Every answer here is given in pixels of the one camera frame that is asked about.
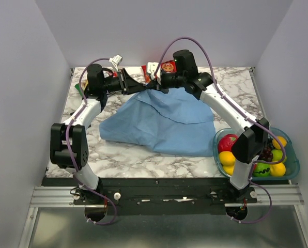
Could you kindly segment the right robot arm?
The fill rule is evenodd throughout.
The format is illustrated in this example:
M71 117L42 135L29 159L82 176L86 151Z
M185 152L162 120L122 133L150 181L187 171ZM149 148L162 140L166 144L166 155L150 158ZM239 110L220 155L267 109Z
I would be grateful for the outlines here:
M238 136L232 146L236 162L229 179L232 186L227 188L226 196L231 202L239 202L250 185L253 163L266 146L269 121L266 118L257 119L240 107L214 82L213 73L199 72L194 55L189 50L177 51L173 58L176 71L171 73L165 72L161 63L147 63L150 88L167 91L182 87L211 107L232 128Z

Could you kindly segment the light blue shirt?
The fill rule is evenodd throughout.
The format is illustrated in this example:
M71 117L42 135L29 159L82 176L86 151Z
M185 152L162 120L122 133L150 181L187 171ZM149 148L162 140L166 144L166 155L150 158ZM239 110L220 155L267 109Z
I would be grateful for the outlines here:
M106 141L176 156L211 157L216 134L211 108L184 89L133 95L99 126Z

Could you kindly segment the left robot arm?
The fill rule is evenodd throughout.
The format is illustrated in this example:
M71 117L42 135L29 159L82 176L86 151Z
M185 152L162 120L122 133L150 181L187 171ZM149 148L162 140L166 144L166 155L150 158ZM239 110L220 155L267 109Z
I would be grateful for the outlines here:
M86 131L92 121L104 110L108 95L121 91L130 95L146 89L134 80L126 69L115 69L105 76L108 68L100 64L88 65L81 76L87 85L81 88L82 101L78 109L64 122L54 123L50 130L50 160L60 168L73 170L73 177L84 191L86 199L98 204L103 199L101 179L88 164L89 148Z

